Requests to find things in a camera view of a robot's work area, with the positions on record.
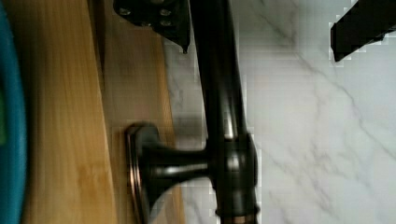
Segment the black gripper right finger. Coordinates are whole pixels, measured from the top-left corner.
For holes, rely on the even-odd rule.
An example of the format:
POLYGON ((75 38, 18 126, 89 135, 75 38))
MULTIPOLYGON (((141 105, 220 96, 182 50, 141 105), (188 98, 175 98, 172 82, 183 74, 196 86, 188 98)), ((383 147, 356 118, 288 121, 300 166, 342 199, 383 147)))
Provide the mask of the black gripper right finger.
POLYGON ((395 31, 396 0, 358 0, 331 29, 336 62, 395 31))

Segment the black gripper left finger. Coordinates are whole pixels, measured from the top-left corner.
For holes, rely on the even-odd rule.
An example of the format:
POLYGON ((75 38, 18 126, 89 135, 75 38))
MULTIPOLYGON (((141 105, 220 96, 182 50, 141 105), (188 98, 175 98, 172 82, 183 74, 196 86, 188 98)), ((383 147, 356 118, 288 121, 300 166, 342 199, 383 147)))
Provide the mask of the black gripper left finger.
POLYGON ((113 0, 115 12, 136 26, 155 33, 188 52, 191 42, 189 0, 113 0))

